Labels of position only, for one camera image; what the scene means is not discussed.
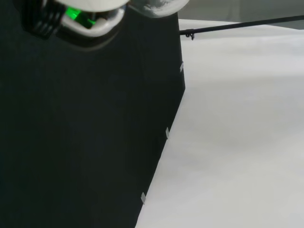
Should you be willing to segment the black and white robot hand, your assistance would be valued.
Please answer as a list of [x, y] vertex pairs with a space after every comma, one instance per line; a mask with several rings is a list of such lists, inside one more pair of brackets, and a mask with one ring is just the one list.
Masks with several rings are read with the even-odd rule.
[[84, 37], [101, 37], [121, 22], [127, 4], [127, 0], [23, 0], [22, 25], [41, 39], [61, 26]]

